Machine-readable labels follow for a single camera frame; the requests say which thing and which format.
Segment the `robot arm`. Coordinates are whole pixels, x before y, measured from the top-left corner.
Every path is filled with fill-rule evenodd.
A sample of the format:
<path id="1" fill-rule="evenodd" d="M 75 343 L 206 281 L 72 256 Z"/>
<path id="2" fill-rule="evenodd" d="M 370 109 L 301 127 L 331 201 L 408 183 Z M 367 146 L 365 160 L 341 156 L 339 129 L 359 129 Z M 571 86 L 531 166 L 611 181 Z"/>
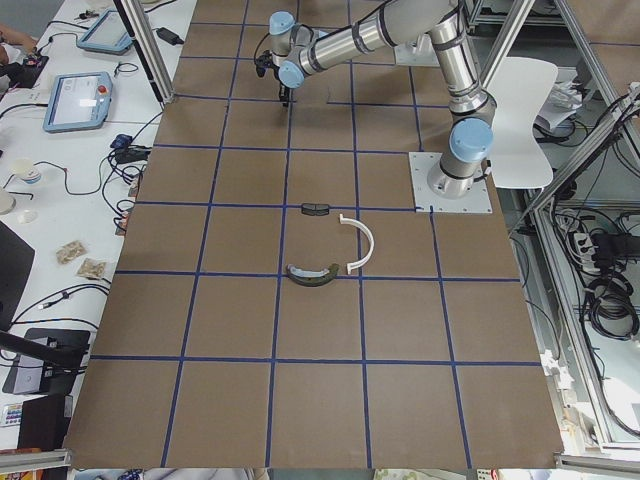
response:
<path id="1" fill-rule="evenodd" d="M 449 94 L 453 125 L 437 172 L 447 180 L 471 181 L 493 146 L 495 101 L 483 86 L 461 1 L 384 1 L 364 17 L 332 32 L 297 21 L 288 11 L 269 19 L 270 46 L 254 54 L 259 77 L 272 71 L 280 99 L 310 76 L 357 57 L 389 48 L 396 64 L 435 58 Z"/>

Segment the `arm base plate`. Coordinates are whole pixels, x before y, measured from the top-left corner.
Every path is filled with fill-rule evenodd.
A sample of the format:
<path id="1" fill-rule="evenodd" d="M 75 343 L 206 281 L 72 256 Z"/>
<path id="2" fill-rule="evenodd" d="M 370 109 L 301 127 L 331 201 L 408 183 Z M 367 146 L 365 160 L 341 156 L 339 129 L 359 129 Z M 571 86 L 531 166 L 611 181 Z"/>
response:
<path id="1" fill-rule="evenodd" d="M 419 213 L 491 214 L 493 209 L 481 168 L 467 179 L 453 179 L 441 169 L 440 152 L 410 152 L 409 170 L 415 210 Z"/>

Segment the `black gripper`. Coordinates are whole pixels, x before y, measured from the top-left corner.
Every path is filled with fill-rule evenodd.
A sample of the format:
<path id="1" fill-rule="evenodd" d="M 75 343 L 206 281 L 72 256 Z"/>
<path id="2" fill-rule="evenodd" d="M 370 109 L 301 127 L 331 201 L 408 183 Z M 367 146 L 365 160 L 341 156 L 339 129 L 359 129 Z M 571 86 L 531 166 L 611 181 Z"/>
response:
<path id="1" fill-rule="evenodd" d="M 283 105 L 284 108 L 290 107 L 290 99 L 292 98 L 291 89 L 283 84 L 279 85 L 278 90 L 279 103 Z"/>

